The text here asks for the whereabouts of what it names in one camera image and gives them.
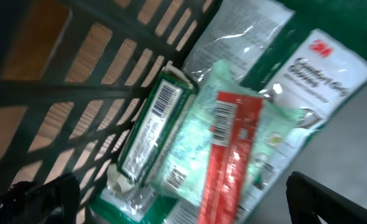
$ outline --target red packet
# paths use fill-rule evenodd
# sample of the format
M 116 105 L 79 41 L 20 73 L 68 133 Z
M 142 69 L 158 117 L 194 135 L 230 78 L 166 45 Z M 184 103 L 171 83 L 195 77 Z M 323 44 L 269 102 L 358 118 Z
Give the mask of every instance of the red packet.
M 198 224 L 234 222 L 261 108 L 261 98 L 218 93 Z

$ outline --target gray surface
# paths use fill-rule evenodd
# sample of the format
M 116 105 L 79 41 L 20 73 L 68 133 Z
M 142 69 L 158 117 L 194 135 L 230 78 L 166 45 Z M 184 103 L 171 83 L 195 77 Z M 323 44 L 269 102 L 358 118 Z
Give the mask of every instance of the gray surface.
M 304 173 L 367 209 L 367 86 L 283 173 L 249 223 L 291 223 L 286 180 L 293 171 Z

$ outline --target light green packet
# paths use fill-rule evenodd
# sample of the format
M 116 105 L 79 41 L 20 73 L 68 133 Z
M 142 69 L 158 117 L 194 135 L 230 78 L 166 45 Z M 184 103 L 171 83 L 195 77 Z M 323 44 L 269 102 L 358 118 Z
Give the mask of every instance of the light green packet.
M 200 206 L 211 148 L 210 128 L 219 91 L 261 97 L 249 88 L 238 86 L 232 80 L 229 66 L 224 60 L 216 62 L 176 135 L 162 167 L 151 181 L 152 187 L 160 194 L 182 197 L 193 205 Z M 251 185 L 274 152 L 273 148 L 301 118 L 302 110 L 284 110 L 264 101 L 256 142 L 251 153 L 252 159 L 247 169 L 248 178 L 243 189 Z

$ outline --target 3m logo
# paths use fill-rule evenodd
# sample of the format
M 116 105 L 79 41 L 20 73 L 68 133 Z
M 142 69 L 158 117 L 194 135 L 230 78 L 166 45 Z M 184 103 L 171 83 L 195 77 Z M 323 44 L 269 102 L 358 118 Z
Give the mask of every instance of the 3m logo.
M 318 53 L 323 58 L 328 57 L 334 50 L 333 48 L 328 47 L 327 43 L 325 43 L 324 41 L 322 41 L 320 39 L 315 40 L 313 42 L 313 44 L 311 44 L 309 46 L 309 49 L 311 49 L 314 52 Z

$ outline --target silver plastic packaging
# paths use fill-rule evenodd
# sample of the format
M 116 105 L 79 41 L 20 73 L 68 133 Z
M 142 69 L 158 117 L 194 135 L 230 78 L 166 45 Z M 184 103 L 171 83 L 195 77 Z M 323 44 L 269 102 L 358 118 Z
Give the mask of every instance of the silver plastic packaging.
M 224 0 L 185 60 L 183 71 L 202 83 L 225 59 L 240 82 L 265 52 L 293 11 L 273 0 Z

